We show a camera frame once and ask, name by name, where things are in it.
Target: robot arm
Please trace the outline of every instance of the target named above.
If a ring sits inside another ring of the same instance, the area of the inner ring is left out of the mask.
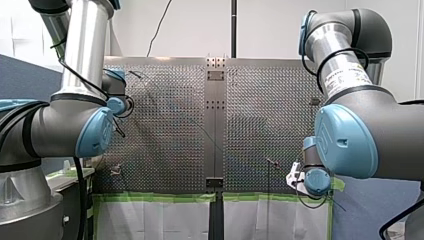
[[[323,165],[305,169],[300,184],[307,194],[329,189],[326,171],[359,179],[422,180],[424,108],[400,105],[378,86],[392,50],[384,19],[363,9],[312,13],[306,19],[300,52],[318,66],[318,84],[327,99],[316,115],[315,136],[305,139],[310,142],[305,153],[316,152],[305,154],[305,165],[316,162],[316,156]],[[364,58],[366,70],[360,64]]]
[[[50,103],[0,101],[0,235],[55,240],[61,239],[62,197],[51,193],[40,159],[102,154],[111,140],[113,116],[129,104],[123,72],[103,72],[106,26],[114,5],[75,0],[69,19],[64,1],[30,3],[53,41],[60,43],[57,50],[65,69]]]

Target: metal post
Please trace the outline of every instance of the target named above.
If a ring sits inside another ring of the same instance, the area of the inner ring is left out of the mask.
[[[231,58],[237,57],[237,0],[231,0]]]
[[[98,87],[102,85],[107,21],[112,16],[113,7],[107,0],[76,0],[72,5],[65,62]],[[103,97],[66,69],[62,88],[55,95],[63,93]]]

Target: black rubber ring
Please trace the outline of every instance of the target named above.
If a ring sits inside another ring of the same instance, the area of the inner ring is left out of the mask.
[[[55,9],[43,9],[43,8],[37,8],[32,6],[32,9],[34,9],[36,12],[38,13],[44,13],[44,14],[58,14],[58,13],[63,13],[68,11],[69,6],[67,4],[65,4],[64,6],[60,7],[60,8],[55,8]]]
[[[361,32],[361,14],[358,9],[353,9],[353,16],[355,17],[355,27],[353,28],[352,47],[356,47]]]
[[[107,106],[106,102],[102,99],[89,96],[89,95],[82,95],[82,94],[75,94],[75,93],[60,93],[60,94],[53,95],[50,98],[50,101],[52,102],[57,100],[77,100],[77,101],[97,103],[103,107]]]
[[[357,86],[357,87],[351,87],[345,90],[342,90],[336,94],[334,94],[331,98],[329,98],[325,103],[324,106],[327,106],[329,104],[332,104],[334,101],[336,101],[338,98],[349,94],[349,93],[353,93],[353,92],[358,92],[358,91],[363,91],[363,90],[374,90],[374,91],[380,91],[380,92],[384,92],[387,94],[390,94],[390,96],[393,96],[387,89],[382,88],[380,86],[377,85],[362,85],[362,86]]]
[[[41,165],[41,159],[31,161],[31,162],[26,162],[26,163],[18,163],[18,164],[13,164],[13,165],[0,166],[0,173],[16,172],[16,171],[20,171],[20,170],[38,167],[40,165]]]
[[[22,141],[25,147],[26,152],[33,158],[40,158],[37,152],[34,149],[32,144],[31,130],[32,130],[32,120],[34,119],[35,113],[33,111],[25,117],[24,124],[22,126]]]

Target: white wall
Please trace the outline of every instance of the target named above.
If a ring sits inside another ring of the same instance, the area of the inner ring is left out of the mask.
[[[340,0],[239,0],[238,53],[240,58],[299,58],[299,32],[309,10],[343,11]]]
[[[146,56],[168,0],[121,1],[112,19],[111,54]],[[230,52],[229,0],[175,0],[150,56],[205,57]]]
[[[60,70],[52,41],[28,0],[0,0],[0,54]]]

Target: silver metal cylinder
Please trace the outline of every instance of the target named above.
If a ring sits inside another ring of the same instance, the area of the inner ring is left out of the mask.
[[[352,34],[339,23],[328,23],[314,30],[306,42],[306,54],[317,66],[331,53],[350,48]],[[353,52],[342,52],[322,68],[321,86],[326,97],[330,98],[347,88],[372,84],[365,70]]]
[[[58,14],[41,14],[44,25],[49,31],[50,37],[53,40],[53,45],[64,41],[68,33],[69,26],[69,13],[68,11]],[[66,43],[60,44],[56,47],[59,57],[65,56]]]
[[[106,27],[108,19],[113,16],[113,7],[107,0],[76,0],[72,3],[65,62],[101,88]],[[62,87],[55,94],[61,93],[103,98],[67,69],[63,72]]]
[[[50,203],[51,191],[41,167],[0,174],[0,222],[26,216]]]

